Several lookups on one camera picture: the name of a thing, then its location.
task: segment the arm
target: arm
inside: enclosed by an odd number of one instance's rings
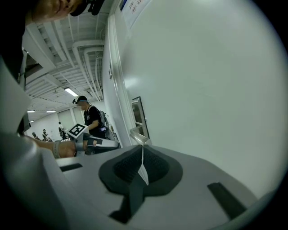
[[[53,152],[53,147],[54,147],[54,142],[42,142],[39,140],[36,140],[32,137],[28,137],[30,140],[35,142],[38,147],[40,148],[46,148],[49,149],[51,152]],[[87,143],[88,141],[83,141],[83,148],[84,150],[87,149]],[[63,157],[73,157],[74,154],[76,153],[76,147],[74,142],[60,142],[59,144],[59,155],[61,158]]]
[[[98,126],[99,126],[99,121],[95,120],[95,121],[93,121],[93,123],[91,125],[88,126],[88,129],[92,130],[92,129],[98,127]]]

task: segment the ceiling light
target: ceiling light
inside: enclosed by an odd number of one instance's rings
[[[73,96],[75,96],[75,97],[78,96],[78,95],[77,95],[76,93],[74,93],[70,88],[65,88],[65,91],[66,91],[67,93],[70,93],[71,95],[73,95]]]

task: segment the cap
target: cap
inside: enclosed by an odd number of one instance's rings
[[[88,99],[85,96],[80,96],[80,97],[74,99],[72,101],[72,103],[77,105],[78,102],[87,102],[87,101],[88,101]]]
[[[88,4],[90,4],[88,12],[91,12],[92,15],[97,15],[99,14],[104,1],[105,0],[83,0],[76,10],[74,10],[74,12],[70,15],[75,17],[82,14]]]

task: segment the backpack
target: backpack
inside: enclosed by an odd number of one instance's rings
[[[101,124],[100,126],[103,128],[103,127],[106,127],[107,130],[109,130],[109,122],[106,118],[106,114],[103,112],[103,111],[100,111],[99,109],[96,108],[96,110],[98,111],[99,115],[100,115],[100,119],[101,119]]]

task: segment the man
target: man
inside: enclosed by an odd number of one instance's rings
[[[58,124],[59,124],[59,128],[61,129],[61,131],[63,131],[63,130],[64,130],[64,127],[63,127],[63,125],[61,124],[61,122],[59,122]]]
[[[30,23],[44,23],[61,19],[68,14],[78,16],[86,9],[88,2],[92,2],[94,6],[92,14],[96,15],[102,3],[97,4],[95,0],[26,0],[5,2],[6,10],[2,10],[0,14],[1,30],[4,32],[0,41],[0,56],[18,83],[23,59],[22,36],[25,26]],[[23,131],[24,124],[21,122],[18,132],[23,133]],[[54,142],[41,142],[34,138],[31,138],[31,140],[36,142],[39,147],[47,148],[51,151],[53,151],[55,146]],[[76,152],[73,142],[61,142],[58,149],[60,157],[72,157]]]
[[[46,130],[45,130],[45,129],[43,129],[43,134],[42,134],[42,136],[43,136],[44,139],[46,139],[47,136],[48,136],[48,134],[46,133]]]
[[[36,140],[39,140],[40,141],[40,138],[36,135],[36,133],[32,133],[32,136],[36,139]]]
[[[74,100],[73,103],[76,103],[77,106],[81,106],[81,110],[84,111],[85,125],[89,128],[89,133],[94,137],[99,137],[106,139],[105,131],[102,131],[103,128],[102,120],[99,110],[89,104],[89,101],[85,96],[80,96],[77,100]]]
[[[66,135],[65,135],[65,132],[64,132],[64,127],[61,124],[61,122],[59,122],[58,124],[59,124],[58,129],[59,129],[60,136],[62,137],[63,140],[65,140],[66,139]]]

